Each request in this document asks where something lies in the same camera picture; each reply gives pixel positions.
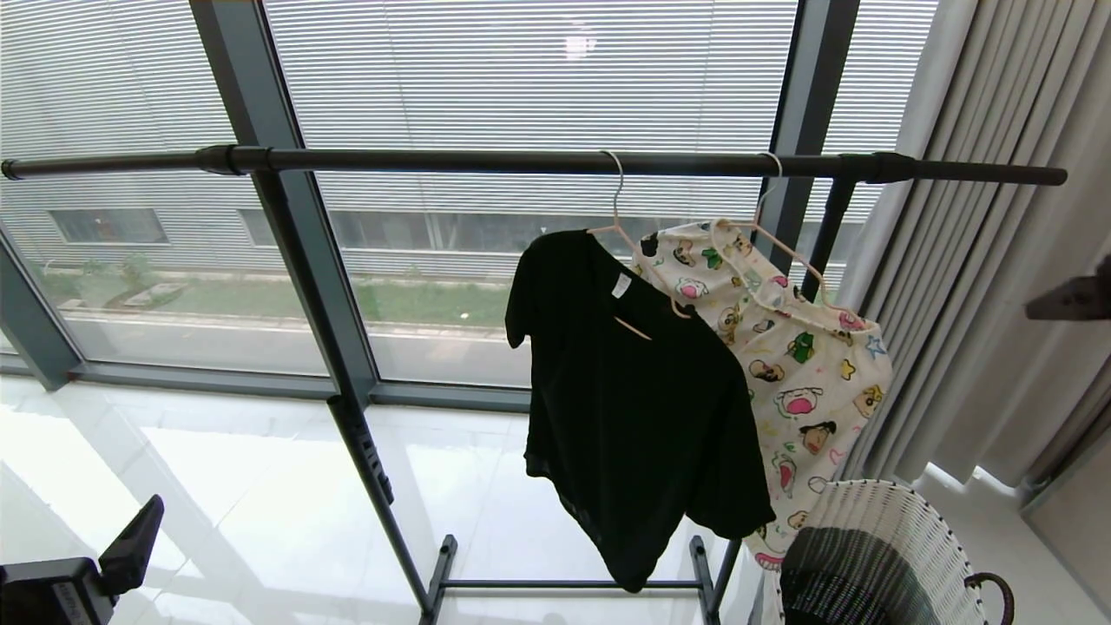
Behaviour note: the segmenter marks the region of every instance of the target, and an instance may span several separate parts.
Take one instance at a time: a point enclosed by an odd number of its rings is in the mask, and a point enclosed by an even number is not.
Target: brown handle
[[[1014,623],[1014,593],[1011,592],[1011,587],[1002,577],[994,573],[973,573],[964,578],[964,586],[979,588],[984,582],[994,582],[1003,593],[1003,619],[1000,621],[1000,624],[1011,625]]]

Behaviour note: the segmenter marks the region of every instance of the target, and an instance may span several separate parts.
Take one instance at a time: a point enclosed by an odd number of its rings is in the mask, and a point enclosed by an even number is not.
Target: clothes hanger
[[[829,290],[827,290],[827,288],[825,288],[825,278],[822,275],[821,271],[819,271],[818,269],[814,269],[814,265],[811,264],[811,263],[809,263],[809,262],[807,262],[807,259],[802,258],[802,255],[799,252],[797,252],[793,249],[791,249],[790,246],[788,246],[787,243],[784,243],[783,241],[777,239],[774,235],[772,235],[771,232],[769,232],[762,225],[760,225],[760,213],[763,212],[763,202],[764,202],[764,199],[769,194],[771,194],[772,191],[775,190],[777,185],[779,185],[779,179],[783,177],[783,163],[780,162],[779,157],[777,157],[775,154],[773,154],[771,152],[759,152],[759,153],[761,153],[761,154],[763,154],[765,157],[769,157],[772,160],[774,160],[775,161],[775,168],[779,169],[779,173],[775,175],[775,180],[772,181],[771,185],[768,187],[768,190],[764,191],[763,194],[760,195],[760,199],[757,200],[757,211],[755,211],[755,215],[752,218],[752,221],[727,221],[727,223],[729,225],[733,225],[733,226],[737,226],[737,228],[751,228],[752,230],[754,230],[757,232],[760,232],[760,234],[767,236],[768,240],[771,241],[775,246],[778,246],[779,249],[781,249],[781,250],[785,251],[787,253],[791,254],[791,258],[793,258],[793,259],[798,260],[799,262],[801,262],[802,265],[807,268],[807,271],[810,272],[810,274],[812,274],[814,278],[818,278],[818,288],[819,288],[820,292],[822,293],[822,305],[825,305],[827,308],[832,308],[833,310],[839,310],[841,312],[848,312],[849,315],[852,315],[853,317],[857,317],[855,312],[853,312],[852,310],[849,310],[848,308],[841,308],[839,305],[834,305],[833,304],[833,302],[832,302],[833,299],[830,296]]]
[[[587,233],[588,234],[598,234],[600,232],[617,232],[617,233],[621,234],[621,238],[624,239],[625,243],[628,243],[628,245],[629,245],[629,249],[632,250],[633,255],[635,255],[637,254],[637,243],[633,242],[632,238],[629,236],[629,234],[625,233],[624,228],[621,226],[621,215],[618,212],[618,198],[621,196],[621,189],[624,188],[624,167],[621,164],[621,159],[618,158],[618,154],[611,152],[610,150],[599,150],[599,151],[601,151],[603,154],[605,154],[605,155],[610,157],[611,159],[613,159],[613,162],[615,162],[617,165],[618,165],[618,175],[619,175],[619,178],[618,178],[618,189],[613,192],[613,223],[611,225],[602,225],[601,228],[591,228],[590,230],[587,230]],[[660,280],[661,284],[668,283],[668,281],[663,279],[663,275],[660,275],[660,272],[659,272],[659,270],[655,269],[655,266],[649,265],[649,270],[651,270],[655,274],[655,276]],[[678,317],[680,317],[682,320],[690,320],[691,316],[688,315],[688,314],[685,314],[685,312],[683,312],[682,310],[680,310],[679,302],[675,301],[675,298],[671,296],[671,294],[668,294],[668,296],[671,299],[671,311],[674,312],[675,316],[678,316]],[[619,320],[617,317],[613,317],[613,319],[617,320],[618,323],[620,323],[622,326],[624,326],[624,327],[629,329],[630,331],[637,333],[641,337],[647,339],[648,341],[652,341],[651,339],[649,339],[647,335],[644,335],[643,333],[641,333],[637,329],[634,329],[634,327],[630,326],[629,324],[624,323],[622,320]]]

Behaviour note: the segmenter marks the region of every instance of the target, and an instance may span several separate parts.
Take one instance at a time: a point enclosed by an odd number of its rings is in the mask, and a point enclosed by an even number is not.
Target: clothing rack
[[[772,177],[779,165],[763,154],[700,154],[619,152],[624,173],[630,175],[733,175]],[[985,164],[917,160],[894,152],[838,155],[781,155],[784,177],[832,178],[825,213],[810,263],[824,271],[858,182],[885,183],[902,180],[964,180],[979,182],[1058,185],[1065,181],[1063,169],[1013,164]],[[211,145],[194,152],[137,153],[63,159],[3,160],[0,172],[9,180],[49,175],[110,171],[202,169],[212,173],[243,175],[251,173],[271,212],[274,234],[289,251],[287,263],[297,276],[308,275],[306,249],[290,223],[291,206],[283,190],[280,171],[439,171],[488,173],[587,173],[615,174],[612,159],[601,152],[524,152],[524,151],[441,151],[441,150],[308,150],[254,145]],[[802,293],[813,300],[818,281],[810,274]],[[302,293],[310,317],[323,309],[319,291]],[[393,492],[386,476],[352,377],[343,367],[340,345],[327,325],[317,329],[321,352],[339,394],[328,401],[343,443],[356,464],[359,477],[382,523],[387,538],[421,608],[421,625],[434,625],[444,593],[451,588],[487,589],[597,589],[619,588],[610,581],[577,579],[454,579],[451,564],[458,543],[447,535],[440,546],[436,568],[424,586],[409,553],[401,528],[390,510]],[[690,542],[693,579],[649,581],[645,588],[697,591],[707,625],[720,625],[719,609],[729,578],[740,554],[741,542],[730,541],[717,581],[710,574],[705,546],[700,536]]]

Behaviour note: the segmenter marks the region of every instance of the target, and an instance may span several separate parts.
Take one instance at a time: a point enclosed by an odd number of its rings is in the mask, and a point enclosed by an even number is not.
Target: shiny floor
[[[421,574],[447,533],[460,577],[604,578],[548,483],[524,476],[527,421],[376,407],[368,413]],[[1107,623],[1019,520],[1010,493],[929,475],[918,487],[973,565],[1007,577],[1018,623]],[[370,625],[418,622],[378,520],[322,403],[72,384],[46,394],[0,381],[0,562],[102,551],[158,493],[166,518],[147,582],[112,625]],[[724,544],[693,524],[654,578],[689,578],[687,543]],[[738,566],[722,621],[743,624],[760,576]],[[985,593],[989,614],[998,601]],[[451,595],[457,624],[698,624],[692,593]]]

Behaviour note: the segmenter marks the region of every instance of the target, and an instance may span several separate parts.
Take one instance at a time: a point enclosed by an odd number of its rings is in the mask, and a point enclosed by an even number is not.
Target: rack foot
[[[440,607],[443,605],[443,594],[448,589],[443,583],[451,574],[451,563],[456,560],[456,551],[459,543],[456,537],[448,534],[440,545],[440,555],[436,558],[436,571],[432,572],[432,579],[428,583],[428,598],[432,602],[432,608],[420,615],[420,625],[436,625],[436,619],[440,617]]]
[[[691,538],[691,564],[694,566],[694,578],[699,582],[698,603],[702,608],[704,625],[721,625],[718,614],[719,602],[713,601],[713,577],[710,575],[710,564],[707,562],[705,545],[701,536]]]

